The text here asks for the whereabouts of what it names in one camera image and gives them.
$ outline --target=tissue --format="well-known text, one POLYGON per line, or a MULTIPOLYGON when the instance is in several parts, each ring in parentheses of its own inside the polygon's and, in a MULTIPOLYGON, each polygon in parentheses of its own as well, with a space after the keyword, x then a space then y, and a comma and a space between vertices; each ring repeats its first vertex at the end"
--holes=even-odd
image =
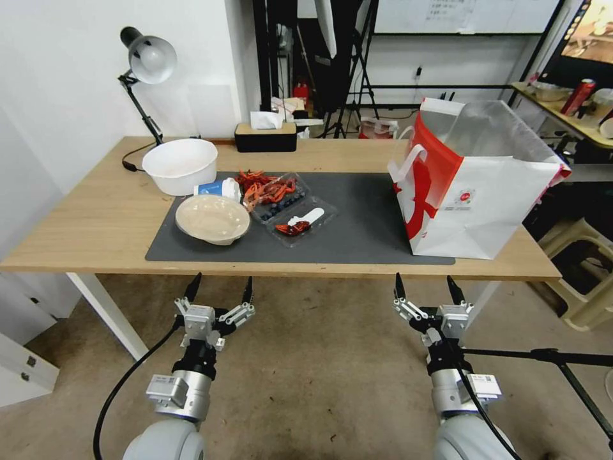
POLYGON ((274 112, 251 112, 251 129, 281 129, 283 116, 274 112))

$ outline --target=monitor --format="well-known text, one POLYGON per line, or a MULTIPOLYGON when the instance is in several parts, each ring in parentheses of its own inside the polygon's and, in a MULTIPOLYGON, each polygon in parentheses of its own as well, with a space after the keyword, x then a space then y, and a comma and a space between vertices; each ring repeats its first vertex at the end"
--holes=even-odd
POLYGON ((613 0, 585 0, 540 81, 574 88, 593 79, 597 88, 613 88, 613 0))

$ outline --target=gray desk mat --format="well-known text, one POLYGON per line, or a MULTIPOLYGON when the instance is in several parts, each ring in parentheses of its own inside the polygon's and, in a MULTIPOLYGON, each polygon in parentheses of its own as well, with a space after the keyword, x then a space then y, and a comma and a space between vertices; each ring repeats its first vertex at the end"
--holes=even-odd
MULTIPOLYGON (((220 172, 218 179, 236 173, 220 172)), ((145 259, 150 261, 276 262, 452 265, 450 257, 414 256, 388 174, 300 173, 314 196, 338 215, 293 248, 259 222, 230 246, 215 246, 183 233, 174 222, 185 197, 175 198, 145 259)))

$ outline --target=red can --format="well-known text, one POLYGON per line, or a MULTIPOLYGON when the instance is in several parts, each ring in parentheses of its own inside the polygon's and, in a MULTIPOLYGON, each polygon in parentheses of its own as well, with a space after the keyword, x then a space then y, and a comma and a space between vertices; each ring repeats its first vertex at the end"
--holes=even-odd
POLYGON ((589 97, 596 87, 596 81, 592 79, 583 79, 577 85, 573 93, 570 95, 560 113, 567 116, 573 116, 581 104, 589 97))
POLYGON ((305 110, 307 110, 308 86, 306 83, 298 83, 296 86, 294 86, 292 96, 302 99, 302 101, 305 103, 305 110))

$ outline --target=white bowl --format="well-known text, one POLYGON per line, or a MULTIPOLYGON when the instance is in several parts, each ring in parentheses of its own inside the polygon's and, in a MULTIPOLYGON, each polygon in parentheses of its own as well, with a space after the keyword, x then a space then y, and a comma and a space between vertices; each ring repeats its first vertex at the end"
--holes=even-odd
POLYGON ((249 213, 236 201, 219 195, 196 195, 179 205, 177 226, 194 238, 228 246, 249 229, 249 213))
POLYGON ((147 152, 142 168, 165 194, 191 195, 196 185, 217 177, 217 149, 204 139, 178 139, 147 152))
POLYGON ((609 118, 602 122, 599 128, 600 133, 607 139, 613 138, 613 118, 609 118))

